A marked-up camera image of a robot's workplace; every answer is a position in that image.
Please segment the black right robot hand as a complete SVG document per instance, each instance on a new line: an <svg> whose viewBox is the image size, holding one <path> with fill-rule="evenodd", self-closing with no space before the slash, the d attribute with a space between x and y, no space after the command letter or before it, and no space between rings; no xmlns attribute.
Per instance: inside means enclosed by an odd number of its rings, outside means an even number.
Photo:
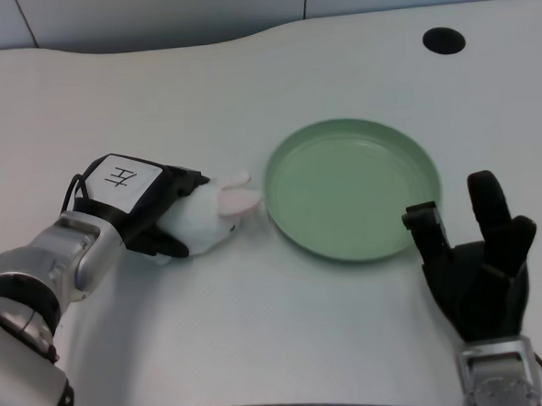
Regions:
<svg viewBox="0 0 542 406"><path fill-rule="evenodd" d="M433 201L408 207L401 221L422 257L435 303L459 337L478 342L517 336L529 298L526 261L536 224L511 215L489 170L469 175L468 191L479 241L451 246Z"/></svg>

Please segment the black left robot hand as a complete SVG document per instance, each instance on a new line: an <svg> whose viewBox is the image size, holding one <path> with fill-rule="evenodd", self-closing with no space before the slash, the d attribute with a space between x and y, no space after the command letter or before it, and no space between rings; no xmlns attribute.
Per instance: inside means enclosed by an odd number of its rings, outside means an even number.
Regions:
<svg viewBox="0 0 542 406"><path fill-rule="evenodd" d="M69 208L109 222L128 250L187 258L189 247L157 223L174 204L209 183L199 171L111 153L74 175L62 211Z"/></svg>

